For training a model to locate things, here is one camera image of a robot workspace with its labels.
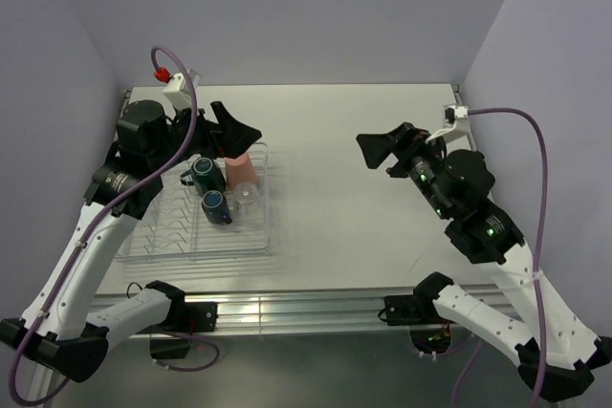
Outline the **pink plastic tumbler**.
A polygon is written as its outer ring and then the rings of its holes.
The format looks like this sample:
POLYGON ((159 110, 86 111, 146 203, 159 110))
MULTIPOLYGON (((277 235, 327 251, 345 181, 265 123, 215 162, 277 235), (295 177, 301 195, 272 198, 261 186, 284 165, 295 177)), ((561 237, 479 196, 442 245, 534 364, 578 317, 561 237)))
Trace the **pink plastic tumbler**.
POLYGON ((226 181, 228 188, 233 191, 240 183, 253 183, 259 185, 259 179, 248 152, 239 157, 225 158, 226 181))

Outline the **dark green ceramic mug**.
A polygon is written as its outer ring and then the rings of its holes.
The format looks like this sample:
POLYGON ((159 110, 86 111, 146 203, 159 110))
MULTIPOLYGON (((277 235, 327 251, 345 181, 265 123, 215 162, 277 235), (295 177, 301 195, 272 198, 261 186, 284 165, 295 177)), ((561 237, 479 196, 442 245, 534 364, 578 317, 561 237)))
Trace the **dark green ceramic mug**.
POLYGON ((209 191, 225 193, 226 179, 215 160, 208 157, 198 158, 180 176, 180 182, 185 186, 193 186, 197 194, 203 197, 209 191))

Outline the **large clear glass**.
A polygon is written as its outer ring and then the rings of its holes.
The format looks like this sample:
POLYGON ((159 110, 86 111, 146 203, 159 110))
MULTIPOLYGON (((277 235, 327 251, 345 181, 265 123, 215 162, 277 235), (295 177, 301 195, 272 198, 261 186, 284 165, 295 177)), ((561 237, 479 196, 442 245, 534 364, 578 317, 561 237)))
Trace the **large clear glass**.
POLYGON ((234 220, 243 226, 260 227, 264 223, 264 202, 259 187, 252 182, 242 182, 232 191, 234 220))

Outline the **dark blue ceramic cup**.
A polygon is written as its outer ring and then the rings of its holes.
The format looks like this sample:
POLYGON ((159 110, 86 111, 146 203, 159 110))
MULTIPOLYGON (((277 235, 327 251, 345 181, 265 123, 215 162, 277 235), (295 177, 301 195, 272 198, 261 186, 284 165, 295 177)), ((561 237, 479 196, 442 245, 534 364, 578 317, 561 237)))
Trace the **dark blue ceramic cup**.
POLYGON ((202 197, 201 207, 205 217, 212 225, 231 225, 232 218, 225 195, 218 190, 210 190, 202 197))

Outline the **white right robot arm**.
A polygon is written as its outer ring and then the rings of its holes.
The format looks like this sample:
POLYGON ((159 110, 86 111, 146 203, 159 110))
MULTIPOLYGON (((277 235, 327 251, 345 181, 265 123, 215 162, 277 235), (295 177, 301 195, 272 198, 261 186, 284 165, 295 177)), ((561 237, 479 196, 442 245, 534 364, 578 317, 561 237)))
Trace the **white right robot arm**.
POLYGON ((469 262, 487 274, 514 308, 508 315, 433 272, 413 290, 406 313, 426 322, 446 319, 504 354, 521 379, 549 402, 582 395, 594 370, 611 361, 611 339, 585 326, 552 284, 533 268, 534 255, 511 217, 489 198, 495 178, 478 151, 448 151, 442 139, 410 123, 384 134, 359 134, 366 166, 389 156, 392 178, 411 179, 445 233, 469 262))

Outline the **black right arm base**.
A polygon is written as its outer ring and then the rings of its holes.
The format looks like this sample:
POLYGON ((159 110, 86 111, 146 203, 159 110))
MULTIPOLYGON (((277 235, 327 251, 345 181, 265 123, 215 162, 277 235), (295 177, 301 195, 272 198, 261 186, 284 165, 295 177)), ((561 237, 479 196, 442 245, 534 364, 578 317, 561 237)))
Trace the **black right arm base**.
POLYGON ((417 355, 449 354, 470 342, 469 333, 454 336, 451 322, 442 318, 427 300, 414 294, 385 296, 377 317, 388 327, 407 327, 417 355))

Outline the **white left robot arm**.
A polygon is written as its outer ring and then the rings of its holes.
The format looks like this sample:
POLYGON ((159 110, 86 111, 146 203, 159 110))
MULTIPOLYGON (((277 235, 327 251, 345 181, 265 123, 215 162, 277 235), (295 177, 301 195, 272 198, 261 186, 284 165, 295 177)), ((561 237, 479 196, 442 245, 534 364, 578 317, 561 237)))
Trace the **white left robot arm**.
POLYGON ((185 293, 152 281, 141 292, 99 312, 91 304, 123 242, 163 190, 157 170, 195 155, 235 159, 261 132, 235 119, 222 102, 204 111, 161 103, 131 103, 116 123, 117 137, 93 175, 69 245, 44 288, 18 318, 1 322, 1 340, 28 359, 74 382, 91 377, 109 351, 135 333, 176 332, 186 324, 185 293))

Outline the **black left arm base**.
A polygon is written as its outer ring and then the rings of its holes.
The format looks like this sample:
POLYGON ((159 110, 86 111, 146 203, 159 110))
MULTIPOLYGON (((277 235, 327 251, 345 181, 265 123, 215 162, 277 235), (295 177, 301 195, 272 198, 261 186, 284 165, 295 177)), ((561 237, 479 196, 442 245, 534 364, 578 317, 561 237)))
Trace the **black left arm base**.
POLYGON ((187 302, 185 310, 173 323, 148 327, 141 332, 149 336, 150 357, 160 366, 180 371, 177 362, 186 359, 192 351, 198 351, 210 356, 210 360, 201 367, 211 367, 219 360, 221 351, 215 343, 197 339, 196 336, 214 332, 217 317, 216 302, 187 302))

